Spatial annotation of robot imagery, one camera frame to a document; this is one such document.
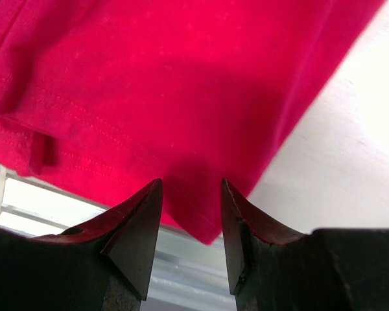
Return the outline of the red t shirt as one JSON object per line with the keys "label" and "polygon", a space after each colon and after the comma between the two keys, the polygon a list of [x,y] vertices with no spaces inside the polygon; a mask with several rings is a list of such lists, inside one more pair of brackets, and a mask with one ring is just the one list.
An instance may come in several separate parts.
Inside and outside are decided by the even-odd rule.
{"label": "red t shirt", "polygon": [[0,1],[0,164],[205,244],[381,1]]}

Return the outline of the aluminium front rail frame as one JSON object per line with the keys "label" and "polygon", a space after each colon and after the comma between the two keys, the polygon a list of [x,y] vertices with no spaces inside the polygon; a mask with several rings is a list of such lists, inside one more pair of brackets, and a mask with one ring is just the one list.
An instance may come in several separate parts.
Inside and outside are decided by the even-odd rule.
{"label": "aluminium front rail frame", "polygon": [[[25,236],[61,233],[107,208],[0,165],[0,227]],[[203,245],[179,229],[159,229],[142,310],[235,310],[223,239]]]}

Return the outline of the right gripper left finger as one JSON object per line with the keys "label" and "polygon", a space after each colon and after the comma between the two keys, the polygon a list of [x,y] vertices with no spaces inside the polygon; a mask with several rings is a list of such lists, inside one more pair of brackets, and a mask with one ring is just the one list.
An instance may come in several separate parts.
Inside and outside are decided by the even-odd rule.
{"label": "right gripper left finger", "polygon": [[155,179],[58,235],[27,238],[0,229],[0,310],[139,310],[162,202]]}

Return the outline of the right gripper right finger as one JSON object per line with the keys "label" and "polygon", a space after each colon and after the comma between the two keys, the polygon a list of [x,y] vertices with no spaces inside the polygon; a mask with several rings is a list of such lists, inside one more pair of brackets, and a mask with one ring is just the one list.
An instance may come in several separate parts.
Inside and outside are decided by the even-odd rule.
{"label": "right gripper right finger", "polygon": [[300,233],[221,183],[230,293],[238,310],[389,310],[389,229]]}

